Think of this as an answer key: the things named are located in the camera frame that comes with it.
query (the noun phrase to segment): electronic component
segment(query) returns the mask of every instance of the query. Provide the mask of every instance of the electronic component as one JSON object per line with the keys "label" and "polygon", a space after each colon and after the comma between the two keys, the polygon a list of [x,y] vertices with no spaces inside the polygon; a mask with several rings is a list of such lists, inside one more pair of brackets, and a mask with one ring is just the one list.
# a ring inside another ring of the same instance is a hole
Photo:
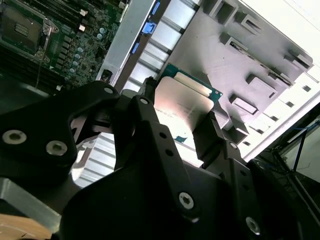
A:
{"label": "electronic component", "polygon": [[70,43],[71,42],[71,38],[68,37],[68,36],[64,36],[64,41],[67,42],[67,43]]}
{"label": "electronic component", "polygon": [[[2,0],[0,45],[20,55],[26,63],[31,61],[62,79],[69,79],[64,85],[59,84],[62,89],[94,81],[118,30],[123,10],[109,1],[98,5],[90,3],[86,0]],[[75,75],[74,68],[81,64],[79,60],[95,67],[86,67]],[[35,73],[30,85],[39,84],[34,79],[48,81],[46,85],[50,85],[50,79],[39,77],[41,71]]]}
{"label": "electronic component", "polygon": [[1,4],[0,44],[40,61],[44,59],[50,34],[59,28],[42,14],[34,14],[28,6],[22,11],[20,5],[15,0]]}

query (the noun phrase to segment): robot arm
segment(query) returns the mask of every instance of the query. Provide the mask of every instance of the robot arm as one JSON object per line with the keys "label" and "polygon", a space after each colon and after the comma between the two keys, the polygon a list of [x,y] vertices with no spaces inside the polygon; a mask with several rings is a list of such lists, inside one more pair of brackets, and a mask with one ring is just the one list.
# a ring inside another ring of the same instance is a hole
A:
{"label": "robot arm", "polygon": [[[183,162],[153,107],[155,86],[147,88],[130,99],[95,81],[1,115],[1,209],[15,209],[61,240],[318,234],[267,166],[241,159],[213,112],[193,131],[203,166]],[[116,171],[80,190],[69,175],[77,145],[100,132],[114,134]]]}

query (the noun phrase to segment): metal sheet panel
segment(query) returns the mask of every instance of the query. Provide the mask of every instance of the metal sheet panel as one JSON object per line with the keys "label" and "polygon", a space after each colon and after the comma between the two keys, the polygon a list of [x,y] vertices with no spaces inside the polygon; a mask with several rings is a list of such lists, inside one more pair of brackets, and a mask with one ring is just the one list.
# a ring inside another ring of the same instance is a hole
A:
{"label": "metal sheet panel", "polygon": [[219,100],[221,107],[229,116],[247,123],[253,121],[258,115],[244,114],[239,111],[230,103],[232,95],[237,95],[255,106],[259,112],[263,112],[274,100],[269,94],[263,95],[248,84],[246,79],[249,75],[256,75],[279,94],[286,88],[269,78],[268,70],[247,54],[242,54],[231,45],[223,44],[222,32],[237,39],[248,49],[248,54],[265,66],[279,69],[292,81],[302,71],[294,69],[284,57],[290,49],[305,53],[256,13],[241,4],[238,6],[241,11],[249,13],[257,20],[262,29],[261,34],[254,35],[235,21],[230,21],[227,26],[223,26],[205,14],[203,7],[200,7],[168,62],[199,79],[207,75],[212,87],[223,93]]}
{"label": "metal sheet panel", "polygon": [[124,15],[97,75],[97,80],[100,79],[105,69],[113,73],[110,79],[111,83],[117,79],[118,73],[125,64],[155,1],[156,0],[144,0],[143,4],[139,0],[130,1],[127,12]]}
{"label": "metal sheet panel", "polygon": [[180,28],[186,29],[195,13],[195,10],[188,7],[180,0],[171,0],[163,16]]}
{"label": "metal sheet panel", "polygon": [[161,43],[167,49],[173,50],[180,37],[181,33],[160,21],[151,39]]}

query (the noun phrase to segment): ram slot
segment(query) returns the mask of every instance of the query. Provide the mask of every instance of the ram slot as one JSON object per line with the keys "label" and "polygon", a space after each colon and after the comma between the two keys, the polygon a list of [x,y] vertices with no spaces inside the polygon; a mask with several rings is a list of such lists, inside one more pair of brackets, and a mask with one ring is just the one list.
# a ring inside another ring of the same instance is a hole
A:
{"label": "ram slot", "polygon": [[26,2],[44,12],[45,15],[69,26],[75,32],[78,31],[79,23],[82,20],[82,16],[79,13],[70,12],[64,8],[63,5],[59,5],[51,0],[45,1],[44,3],[39,0],[27,0]]}
{"label": "ram slot", "polygon": [[57,73],[50,71],[45,67],[41,67],[39,71],[39,64],[21,57],[21,55],[0,45],[0,67],[8,72],[19,73],[21,80],[26,84],[35,86],[38,74],[39,84],[38,88],[49,94],[56,93],[57,85],[63,85],[64,78]]}

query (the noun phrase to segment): blue latch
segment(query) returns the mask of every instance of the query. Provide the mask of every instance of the blue latch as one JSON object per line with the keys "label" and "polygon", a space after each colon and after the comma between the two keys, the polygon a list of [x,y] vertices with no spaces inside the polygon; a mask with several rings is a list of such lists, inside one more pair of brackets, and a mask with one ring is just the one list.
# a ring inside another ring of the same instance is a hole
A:
{"label": "blue latch", "polygon": [[156,29],[157,24],[153,22],[146,22],[142,29],[142,33],[144,34],[153,34]]}
{"label": "blue latch", "polygon": [[132,49],[132,54],[134,54],[137,51],[138,47],[139,47],[139,42],[136,42],[133,49]]}
{"label": "blue latch", "polygon": [[154,8],[152,9],[152,15],[155,15],[156,11],[158,10],[158,7],[160,6],[160,0],[155,4]]}

